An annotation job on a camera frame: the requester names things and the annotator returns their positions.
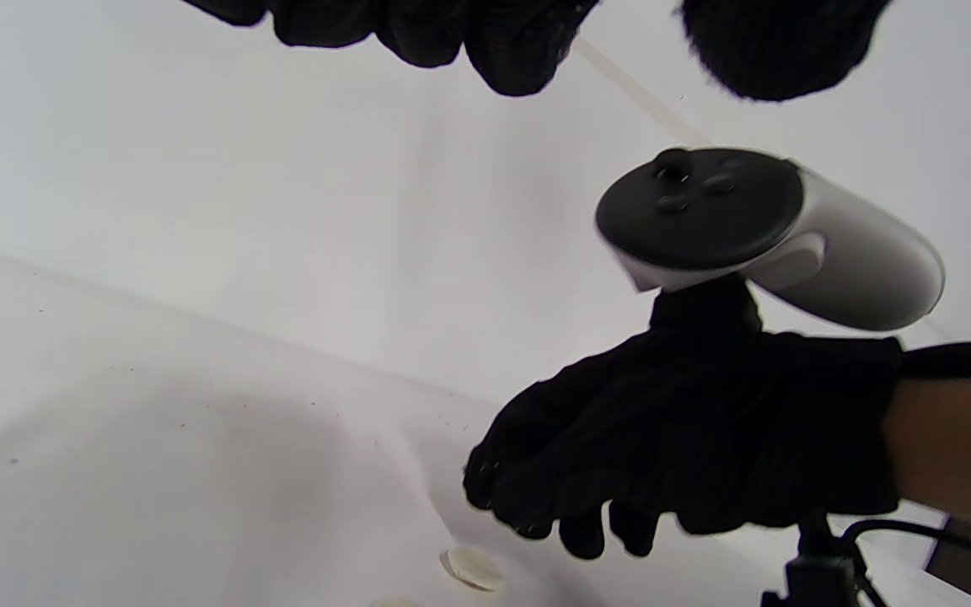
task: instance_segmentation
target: gloved hand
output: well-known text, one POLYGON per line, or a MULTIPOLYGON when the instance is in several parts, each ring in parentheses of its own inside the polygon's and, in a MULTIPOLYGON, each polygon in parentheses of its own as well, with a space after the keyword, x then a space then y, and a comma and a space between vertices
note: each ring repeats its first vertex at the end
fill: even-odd
POLYGON ((502 95, 550 83, 598 0, 186 0, 224 22, 251 26, 271 11, 289 46, 354 45, 377 34, 402 61, 450 64, 466 45, 471 64, 502 95))
MULTIPOLYGON (((598 0, 186 0, 224 22, 253 26, 271 11, 285 45, 354 45, 370 34, 402 61, 447 65, 466 46, 502 95, 550 83, 598 0)), ((867 54, 889 0, 683 0, 691 47, 726 88, 792 99, 836 85, 867 54)))
POLYGON ((882 441, 899 377, 971 377, 971 343, 770 334, 741 277, 662 293, 651 328, 531 385, 467 462, 478 508, 574 556, 604 549, 601 507, 633 556, 659 515, 691 534, 786 527, 898 506, 882 441))

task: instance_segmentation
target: black cable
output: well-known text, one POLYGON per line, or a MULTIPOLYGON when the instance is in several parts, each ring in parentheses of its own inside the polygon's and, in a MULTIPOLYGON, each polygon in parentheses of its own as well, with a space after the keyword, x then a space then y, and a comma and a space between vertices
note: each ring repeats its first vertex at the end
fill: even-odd
POLYGON ((859 538, 860 534, 867 533, 867 531, 901 531, 901 533, 906 534, 927 535, 929 538, 947 542, 949 545, 958 545, 960 548, 971 550, 971 539, 963 537, 963 535, 955 534, 952 531, 944 529, 917 525, 917 523, 891 521, 891 519, 887 518, 876 518, 871 519, 871 521, 853 523, 841 535, 841 539, 855 545, 856 538, 859 538))

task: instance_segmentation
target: controller button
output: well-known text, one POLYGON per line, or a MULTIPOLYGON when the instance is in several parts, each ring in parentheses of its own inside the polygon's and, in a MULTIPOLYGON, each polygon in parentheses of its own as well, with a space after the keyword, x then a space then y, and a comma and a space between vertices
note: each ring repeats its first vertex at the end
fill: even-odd
POLYGON ((714 175, 702 183, 702 192, 707 196, 725 196, 737 189, 737 181, 731 175, 714 175))
POLYGON ((691 153, 670 148, 654 158, 654 176, 666 184, 683 184, 691 176, 691 153))
POLYGON ((662 212, 666 215, 675 215, 678 212, 682 212, 687 208, 687 196, 662 196, 659 197, 658 202, 655 203, 654 207, 657 208, 658 212, 662 212))

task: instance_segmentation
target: black stand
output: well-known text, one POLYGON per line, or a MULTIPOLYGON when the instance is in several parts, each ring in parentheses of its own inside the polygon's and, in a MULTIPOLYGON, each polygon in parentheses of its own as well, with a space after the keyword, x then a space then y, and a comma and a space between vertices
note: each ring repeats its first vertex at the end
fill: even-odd
POLYGON ((767 591, 762 607, 860 607, 866 566, 856 561, 859 553, 829 530, 824 514, 805 518, 799 529, 799 556, 786 564, 787 595, 767 591))

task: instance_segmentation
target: white backdrop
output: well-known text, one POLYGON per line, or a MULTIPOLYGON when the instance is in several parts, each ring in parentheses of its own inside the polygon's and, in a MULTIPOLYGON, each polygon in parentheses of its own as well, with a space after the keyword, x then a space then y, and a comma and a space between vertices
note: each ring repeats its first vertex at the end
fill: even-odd
POLYGON ((0 255, 497 407, 645 324, 593 233, 605 187, 742 143, 925 231, 951 276, 906 341, 971 338, 967 3, 900 0, 851 80, 759 107, 708 84, 666 8, 605 3, 546 92, 500 99, 462 59, 289 50, 176 0, 1 0, 0 255))

